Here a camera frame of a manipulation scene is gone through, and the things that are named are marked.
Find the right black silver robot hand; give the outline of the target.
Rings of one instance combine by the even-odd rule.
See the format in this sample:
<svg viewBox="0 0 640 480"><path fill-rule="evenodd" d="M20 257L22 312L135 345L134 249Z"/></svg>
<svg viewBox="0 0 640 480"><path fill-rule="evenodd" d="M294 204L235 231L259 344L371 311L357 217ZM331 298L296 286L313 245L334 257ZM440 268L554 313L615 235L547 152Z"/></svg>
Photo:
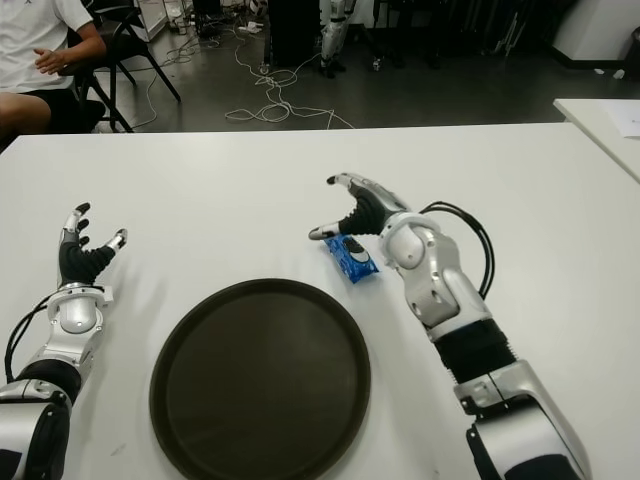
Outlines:
<svg viewBox="0 0 640 480"><path fill-rule="evenodd" d="M355 199L355 208L343 219L312 229L308 238L325 240L338 235L379 235L389 218L410 211L409 205L377 182L354 173L327 178L328 185L341 185Z"/></svg>

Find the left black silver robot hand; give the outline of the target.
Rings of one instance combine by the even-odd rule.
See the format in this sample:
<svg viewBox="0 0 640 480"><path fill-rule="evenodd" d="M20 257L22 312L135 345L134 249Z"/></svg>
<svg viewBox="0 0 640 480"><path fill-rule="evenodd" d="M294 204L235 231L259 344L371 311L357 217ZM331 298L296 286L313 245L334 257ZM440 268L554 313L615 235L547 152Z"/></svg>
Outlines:
<svg viewBox="0 0 640 480"><path fill-rule="evenodd" d="M78 205L68 215L62 227L58 245L59 288L71 284L93 285L116 254L127 244L128 231L122 228L103 246L86 249L90 239L83 236L82 231L89 225L85 215L90 208L89 202Z"/></svg>

